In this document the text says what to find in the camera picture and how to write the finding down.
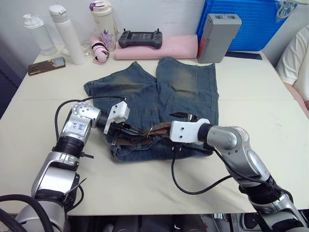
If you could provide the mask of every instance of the smartphone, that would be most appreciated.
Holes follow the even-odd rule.
[[[55,69],[61,69],[66,66],[63,57],[57,57],[54,59],[49,59],[46,61],[42,61],[35,64],[30,64],[28,66],[28,74],[29,76],[33,76],[36,74],[48,72]]]

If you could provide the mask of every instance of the faded denim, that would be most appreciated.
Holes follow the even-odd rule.
[[[151,124],[182,120],[169,115],[175,112],[191,113],[218,125],[219,94],[214,64],[200,67],[163,58],[159,61],[155,78],[135,61],[125,70],[86,83],[84,88],[93,97],[126,97],[130,108],[126,123],[142,130]],[[109,113],[118,102],[118,99],[94,99],[94,106]],[[172,159],[172,145],[168,138],[156,136],[147,145],[110,147],[112,155],[119,161],[142,161]],[[211,151],[203,146],[186,144],[178,158],[210,154]]]

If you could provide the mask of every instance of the white wall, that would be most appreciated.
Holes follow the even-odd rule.
[[[281,54],[295,34],[309,24],[309,6],[298,5],[274,37],[263,49],[269,61],[276,66]]]
[[[0,57],[7,61],[22,78],[27,66],[40,52],[23,26],[24,14],[39,15],[55,43],[62,43],[51,20],[48,7],[61,4],[67,8],[80,40],[95,32],[95,24],[88,8],[91,0],[1,0],[0,1]],[[203,9],[204,0],[110,0],[119,29],[152,31],[160,28],[164,35],[194,34]],[[293,35],[309,24],[308,7],[298,7],[264,49],[276,64]]]

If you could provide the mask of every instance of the white water bottle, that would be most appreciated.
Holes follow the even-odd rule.
[[[112,17],[112,6],[107,0],[96,0],[89,5],[93,18],[96,22],[98,36],[106,44],[107,49],[112,52],[116,47],[114,19]]]
[[[49,7],[49,13],[67,50],[69,51],[72,62],[77,65],[84,64],[86,62],[86,57],[73,24],[69,19],[67,10],[63,6],[52,5]]]
[[[34,40],[37,42],[43,54],[52,55],[56,53],[57,49],[44,26],[43,20],[37,15],[31,16],[30,14],[25,14],[23,18],[25,20],[25,28],[28,29]]]

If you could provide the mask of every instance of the bottle cap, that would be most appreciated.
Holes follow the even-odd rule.
[[[63,23],[69,19],[66,8],[60,5],[50,6],[49,13],[55,23]]]
[[[104,16],[112,12],[112,6],[107,0],[96,0],[90,3],[89,9],[95,16]]]
[[[35,29],[44,25],[43,20],[38,15],[31,16],[30,14],[25,14],[23,18],[25,20],[24,25],[27,29]]]

